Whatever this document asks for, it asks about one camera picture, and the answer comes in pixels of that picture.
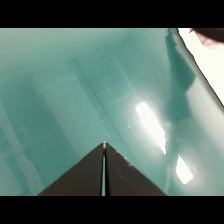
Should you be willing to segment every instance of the teal surface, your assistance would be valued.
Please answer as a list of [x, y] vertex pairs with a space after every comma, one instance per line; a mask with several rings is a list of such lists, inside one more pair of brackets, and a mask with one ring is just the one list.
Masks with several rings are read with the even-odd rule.
[[0, 195], [104, 141], [168, 195], [224, 195], [223, 108], [176, 29], [0, 33]]

